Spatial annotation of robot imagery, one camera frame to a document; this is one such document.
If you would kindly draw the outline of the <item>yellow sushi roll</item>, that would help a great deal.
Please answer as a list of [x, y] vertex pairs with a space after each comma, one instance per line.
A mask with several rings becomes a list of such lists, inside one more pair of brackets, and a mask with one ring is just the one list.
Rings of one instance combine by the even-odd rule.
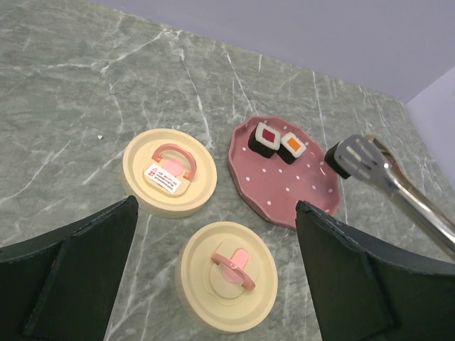
[[325, 163], [331, 167], [333, 171], [335, 171], [342, 179], [348, 179], [350, 177], [350, 174], [347, 173], [336, 161], [335, 157], [335, 152], [338, 148], [339, 143], [331, 147], [329, 150], [327, 150], [324, 161]]

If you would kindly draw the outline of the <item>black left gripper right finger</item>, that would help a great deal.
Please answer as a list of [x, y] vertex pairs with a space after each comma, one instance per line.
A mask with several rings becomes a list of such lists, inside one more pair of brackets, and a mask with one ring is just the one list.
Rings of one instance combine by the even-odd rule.
[[296, 231], [323, 340], [453, 340], [454, 264], [401, 249], [306, 201]]

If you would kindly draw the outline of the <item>steel food tongs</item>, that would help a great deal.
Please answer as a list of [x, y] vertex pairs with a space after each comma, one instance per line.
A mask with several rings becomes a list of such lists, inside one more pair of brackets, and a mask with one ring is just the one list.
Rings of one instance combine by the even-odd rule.
[[408, 180], [392, 152], [379, 139], [373, 135], [351, 135], [339, 142], [335, 157], [350, 176], [383, 192], [454, 257], [454, 223]]

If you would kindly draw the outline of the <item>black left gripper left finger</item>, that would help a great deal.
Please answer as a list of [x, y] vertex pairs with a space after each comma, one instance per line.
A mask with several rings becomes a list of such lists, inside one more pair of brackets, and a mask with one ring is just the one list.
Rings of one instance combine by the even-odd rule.
[[130, 195], [1, 248], [1, 339], [103, 340], [137, 220]]

